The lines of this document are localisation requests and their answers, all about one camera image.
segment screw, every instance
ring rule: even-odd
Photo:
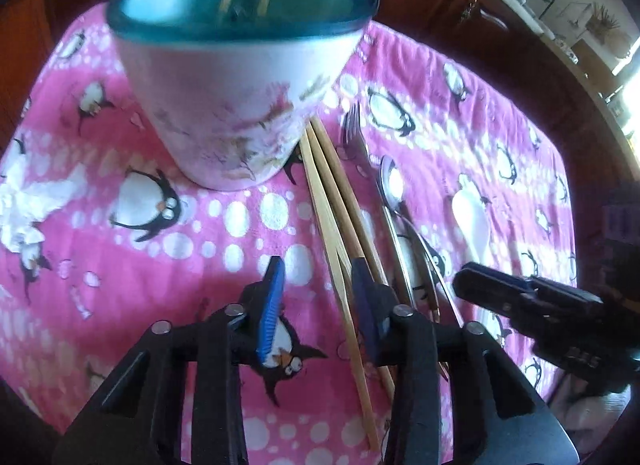
[[[227,304],[225,313],[229,317],[238,317],[238,315],[242,315],[244,313],[244,308],[242,307],[242,304]]]
[[[406,304],[396,304],[394,306],[394,315],[396,317],[411,317],[414,314],[414,309]]]
[[[484,326],[479,322],[470,322],[466,325],[466,330],[474,335],[482,335],[484,333]]]
[[[169,333],[171,331],[171,323],[168,320],[159,320],[154,322],[154,325],[151,326],[151,331],[156,335],[164,335],[165,333]]]

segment pink tablecloth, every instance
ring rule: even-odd
[[[103,12],[97,6],[70,26],[34,85],[2,162],[4,175],[26,156],[26,184],[66,177],[83,164],[88,184],[39,226],[42,244],[24,246],[21,254],[0,250],[0,373],[34,412],[64,431],[151,323],[190,323],[234,301],[277,254],[287,267],[284,317],[306,346],[294,349],[306,358],[291,377],[281,370],[287,381],[242,370],[251,463],[376,463],[302,165],[294,156],[264,185],[237,193],[185,179],[130,92]],[[491,265],[573,282],[562,160],[508,99],[443,55],[378,24],[369,27],[319,111],[336,142],[356,99],[370,153],[391,154],[402,168],[411,212],[447,279],[466,260],[450,197],[468,186],[492,223]],[[345,167],[388,261],[372,182],[352,162]],[[114,226],[110,219],[147,226]],[[419,283],[416,288],[422,303]],[[461,308],[467,319],[474,316],[470,305]],[[552,366],[532,357],[530,341],[511,333],[505,319],[495,320],[492,331],[546,395]],[[369,371],[382,435],[390,406]],[[185,442],[192,401],[188,391]],[[445,387],[442,411],[448,457]]]

